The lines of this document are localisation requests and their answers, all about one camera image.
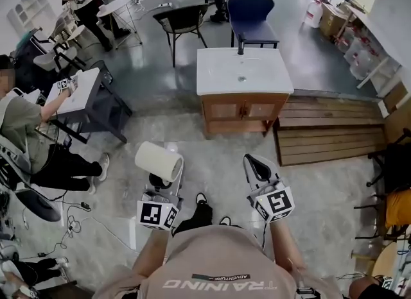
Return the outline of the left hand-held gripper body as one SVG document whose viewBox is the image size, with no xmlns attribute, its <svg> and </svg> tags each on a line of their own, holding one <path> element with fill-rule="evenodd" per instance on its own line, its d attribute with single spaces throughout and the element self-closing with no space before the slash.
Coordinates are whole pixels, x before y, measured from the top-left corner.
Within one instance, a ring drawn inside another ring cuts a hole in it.
<svg viewBox="0 0 411 299">
<path fill-rule="evenodd" d="M 179 211 L 179 196 L 147 190 L 137 201 L 137 222 L 147 228 L 170 231 Z"/>
</svg>

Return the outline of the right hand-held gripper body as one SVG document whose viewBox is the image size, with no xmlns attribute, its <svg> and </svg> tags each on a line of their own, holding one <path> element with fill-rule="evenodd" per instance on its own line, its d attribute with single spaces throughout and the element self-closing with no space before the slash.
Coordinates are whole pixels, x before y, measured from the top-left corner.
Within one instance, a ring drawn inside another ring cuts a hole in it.
<svg viewBox="0 0 411 299">
<path fill-rule="evenodd" d="M 282 178 L 254 189 L 247 199 L 265 223 L 283 219 L 295 208 L 291 188 L 285 185 Z"/>
</svg>

